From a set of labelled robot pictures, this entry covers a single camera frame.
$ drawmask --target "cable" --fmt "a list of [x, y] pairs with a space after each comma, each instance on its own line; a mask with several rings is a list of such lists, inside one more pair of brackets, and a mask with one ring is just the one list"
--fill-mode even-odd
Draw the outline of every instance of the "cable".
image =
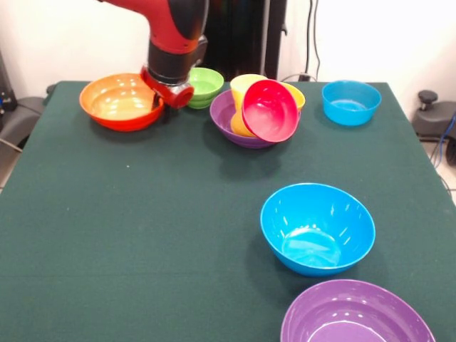
[[281, 82], [285, 82], [286, 80], [288, 80], [289, 78], [292, 78], [294, 76], [308, 76], [308, 77], [312, 78], [314, 81], [317, 81], [316, 78], [314, 78], [312, 75], [310, 75], [308, 73], [294, 73], [292, 75], [285, 77]]
[[316, 12], [318, 10], [318, 0], [315, 0], [315, 10], [313, 11], [313, 47], [315, 49], [315, 56], [317, 60], [315, 78], [318, 80], [318, 72], [320, 71], [320, 56], [318, 55], [318, 49], [316, 48]]
[[435, 153], [437, 152], [437, 149], [439, 148], [439, 142], [440, 142], [440, 139], [439, 139], [439, 141], [437, 141], [435, 143], [434, 150], [432, 150], [432, 153], [430, 155], [430, 162], [432, 163], [432, 166], [434, 166], [434, 167], [435, 167], [435, 162], [437, 162], [437, 159], [435, 159], [434, 161], [432, 161], [432, 159], [434, 159], [434, 157], [437, 158], [437, 155]]
[[11, 144], [10, 142], [6, 141], [5, 139], [1, 139], [1, 138], [0, 138], [0, 143], [3, 143], [3, 144], [5, 144], [6, 146], [11, 147], [13, 150], [15, 150], [15, 151], [17, 151], [17, 152], [19, 152], [19, 153], [22, 152], [22, 149], [21, 149], [21, 148], [15, 146], [14, 144]]
[[439, 167], [440, 163], [442, 162], [442, 158], [443, 158], [443, 143], [445, 141], [445, 138], [447, 137], [448, 134], [450, 134], [451, 130], [453, 129], [453, 127], [455, 125], [455, 122], [456, 122], [456, 112], [453, 114], [453, 117], [451, 118], [451, 121], [450, 121], [450, 124], [447, 127], [447, 130], [442, 134], [442, 137], [440, 138], [440, 141], [439, 141], [440, 157], [439, 157], [439, 161], [438, 161], [437, 165], [435, 166], [436, 169]]
[[27, 108], [28, 110], [31, 110], [32, 112], [35, 112], [35, 113], [38, 114], [38, 115], [41, 115], [41, 113], [38, 112], [36, 109], [33, 109], [33, 108], [31, 108], [31, 107], [28, 107], [27, 105], [23, 105], [23, 104], [21, 104], [21, 103], [18, 103], [17, 106], [22, 107], [22, 108]]
[[449, 196], [451, 196], [451, 189], [450, 189], [450, 186], [448, 185], [447, 181], [444, 180], [442, 176], [439, 175], [439, 177], [440, 177], [440, 180], [443, 183], [443, 186], [445, 187], [445, 190], [447, 190]]
[[311, 0], [311, 5], [309, 7], [309, 16], [307, 17], [307, 59], [306, 59], [306, 73], [309, 71], [309, 59], [310, 55], [310, 40], [311, 40], [311, 19], [312, 19], [312, 8], [314, 7], [314, 0]]

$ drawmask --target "red bowl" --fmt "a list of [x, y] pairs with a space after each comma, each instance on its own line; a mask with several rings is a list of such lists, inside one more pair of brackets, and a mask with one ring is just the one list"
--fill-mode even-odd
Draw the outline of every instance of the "red bowl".
[[155, 92], [135, 73], [112, 75], [88, 84], [79, 97], [84, 111], [111, 130], [132, 132], [152, 125], [164, 103], [152, 109]]
[[296, 132], [299, 111], [292, 94], [282, 84], [264, 80], [254, 83], [246, 92], [242, 119], [258, 138], [280, 143]]

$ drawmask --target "floor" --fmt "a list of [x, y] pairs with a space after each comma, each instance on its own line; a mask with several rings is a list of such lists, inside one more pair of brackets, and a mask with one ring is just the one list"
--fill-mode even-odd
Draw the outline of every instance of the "floor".
[[[427, 153], [427, 156], [430, 157], [435, 148], [435, 143], [422, 142], [422, 145]], [[447, 160], [445, 159], [445, 151], [446, 151], [446, 145], [444, 145], [444, 149], [443, 149], [442, 162], [437, 167], [436, 171], [441, 176], [441, 178], [444, 181], [446, 181], [446, 183], [448, 184], [448, 187], [451, 190], [454, 190], [454, 191], [451, 191], [451, 195], [452, 195], [453, 202], [456, 205], [456, 166], [450, 167], [447, 164]]]
[[[430, 157], [432, 151], [434, 150], [435, 143], [433, 142], [424, 142], [423, 147]], [[446, 181], [448, 187], [451, 190], [456, 190], [456, 167], [450, 167], [447, 164], [445, 159], [445, 150], [443, 150], [444, 158], [437, 168], [437, 173]], [[21, 154], [13, 150], [9, 151], [6, 154], [2, 154], [2, 161], [0, 163], [0, 193], [6, 185], [6, 182], [9, 179], [10, 174], [14, 171], [14, 166], [16, 166], [17, 161], [19, 160]], [[456, 205], [456, 191], [451, 191], [453, 202]]]

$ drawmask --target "green bowl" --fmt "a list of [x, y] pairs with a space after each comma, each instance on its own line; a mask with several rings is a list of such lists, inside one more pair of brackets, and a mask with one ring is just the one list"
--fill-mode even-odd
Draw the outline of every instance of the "green bowl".
[[207, 108], [211, 105], [212, 101], [215, 99], [215, 96], [213, 98], [208, 98], [206, 100], [200, 100], [200, 101], [196, 101], [196, 100], [191, 100], [189, 103], [188, 103], [188, 106], [190, 108], [193, 108], [193, 109], [203, 109], [203, 108]]
[[190, 84], [195, 88], [195, 93], [190, 100], [189, 107], [205, 108], [214, 100], [223, 86], [223, 76], [215, 70], [208, 68], [193, 68], [190, 71]]

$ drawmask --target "orange bowl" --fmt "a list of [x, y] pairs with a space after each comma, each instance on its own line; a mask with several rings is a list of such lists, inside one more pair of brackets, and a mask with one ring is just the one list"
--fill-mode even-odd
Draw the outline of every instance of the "orange bowl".
[[89, 83], [79, 96], [84, 111], [111, 130], [132, 132], [152, 125], [162, 115], [163, 99], [152, 109], [155, 92], [136, 73], [121, 73]]

